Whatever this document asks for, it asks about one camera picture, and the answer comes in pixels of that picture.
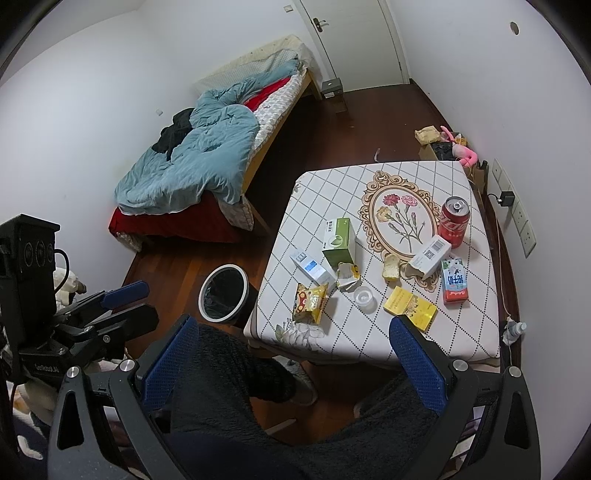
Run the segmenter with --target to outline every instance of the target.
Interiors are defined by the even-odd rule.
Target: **red blanket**
[[[289,77],[263,88],[244,105],[256,110],[269,95],[289,82]],[[245,230],[228,223],[213,193],[203,192],[201,201],[178,213],[163,215],[124,215],[116,208],[109,224],[109,232],[140,235],[182,236],[201,242],[237,243],[247,235]]]

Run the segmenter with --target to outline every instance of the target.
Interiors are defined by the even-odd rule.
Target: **table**
[[[446,306],[440,271],[426,281],[410,277],[396,284],[387,284],[381,273],[387,253],[395,251],[406,262],[421,242],[436,233],[440,206],[451,195],[466,199],[472,213],[462,245],[452,251],[466,266],[469,300]],[[411,222],[414,236],[403,236],[388,226],[388,219],[397,215]],[[326,220],[340,217],[351,219],[356,234],[355,262],[362,276],[359,284],[373,291],[377,305],[364,313],[353,302],[352,293],[335,287],[324,305],[320,325],[294,323],[291,310],[297,284],[310,286],[313,282],[295,266],[290,254],[302,249],[334,273],[322,254],[322,239]],[[425,337],[437,342],[448,356],[469,362],[498,359],[491,251],[476,199],[458,162],[373,163],[304,173],[294,186],[257,306],[244,333],[253,345],[292,358],[322,363],[394,363],[397,358],[388,340],[392,315],[382,306],[397,284],[437,306]]]

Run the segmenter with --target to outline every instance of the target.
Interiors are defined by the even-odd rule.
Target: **pink plush toy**
[[[452,154],[454,157],[459,159],[460,165],[462,167],[471,167],[476,165],[478,162],[478,155],[476,155],[476,152],[470,150],[468,147],[464,147],[464,145],[458,145],[455,143],[453,141],[453,135],[443,125],[441,126],[441,130],[447,135],[449,141],[453,143]]]

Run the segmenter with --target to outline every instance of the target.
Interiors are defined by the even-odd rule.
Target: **barcode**
[[[433,245],[432,245],[433,249],[436,252],[439,252],[441,250],[441,248],[443,247],[443,242],[441,240],[437,240]]]

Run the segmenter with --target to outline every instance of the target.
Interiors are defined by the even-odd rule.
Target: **blue blanket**
[[[256,133],[254,114],[245,99],[277,80],[293,75],[298,61],[246,78],[223,90],[204,92],[189,117],[193,129],[166,153],[149,148],[119,182],[115,199],[123,213],[139,215],[180,212],[199,203],[204,190],[234,204]]]

